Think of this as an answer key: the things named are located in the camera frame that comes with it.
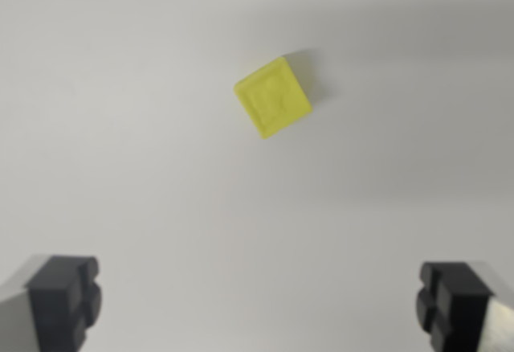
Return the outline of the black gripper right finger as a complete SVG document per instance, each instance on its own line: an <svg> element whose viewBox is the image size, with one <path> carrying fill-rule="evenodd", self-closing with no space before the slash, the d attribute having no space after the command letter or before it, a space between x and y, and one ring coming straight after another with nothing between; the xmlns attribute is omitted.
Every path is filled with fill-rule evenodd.
<svg viewBox="0 0 514 352"><path fill-rule="evenodd" d="M513 350L513 287L484 262L425 262L415 302L437 352Z"/></svg>

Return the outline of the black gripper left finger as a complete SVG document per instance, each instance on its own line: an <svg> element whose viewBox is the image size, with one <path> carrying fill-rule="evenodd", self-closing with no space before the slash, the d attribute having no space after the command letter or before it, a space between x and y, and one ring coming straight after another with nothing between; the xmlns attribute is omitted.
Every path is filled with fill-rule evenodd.
<svg viewBox="0 0 514 352"><path fill-rule="evenodd" d="M100 315L94 256L35 255L1 283L2 351L79 351Z"/></svg>

